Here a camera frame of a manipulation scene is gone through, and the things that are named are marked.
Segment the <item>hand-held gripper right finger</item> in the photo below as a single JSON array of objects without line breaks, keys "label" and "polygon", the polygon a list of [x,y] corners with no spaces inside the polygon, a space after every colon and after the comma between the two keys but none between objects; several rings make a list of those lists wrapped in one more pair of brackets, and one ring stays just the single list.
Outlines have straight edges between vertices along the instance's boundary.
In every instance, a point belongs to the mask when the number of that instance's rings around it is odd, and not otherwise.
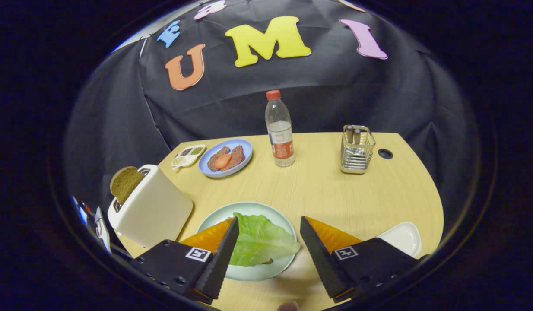
[{"label": "hand-held gripper right finger", "polygon": [[312,217],[301,218],[300,234],[335,303],[376,296],[420,262],[381,238],[362,241]]}]

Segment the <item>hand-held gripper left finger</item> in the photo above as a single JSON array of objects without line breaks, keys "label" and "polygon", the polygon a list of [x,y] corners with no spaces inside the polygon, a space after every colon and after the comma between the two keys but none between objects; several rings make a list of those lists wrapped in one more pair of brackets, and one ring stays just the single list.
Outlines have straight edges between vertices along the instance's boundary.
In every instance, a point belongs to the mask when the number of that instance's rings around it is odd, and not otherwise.
[{"label": "hand-held gripper left finger", "polygon": [[178,295],[211,305],[219,298],[238,236],[238,218],[233,217],[214,242],[215,251],[163,240],[130,260],[130,265]]}]

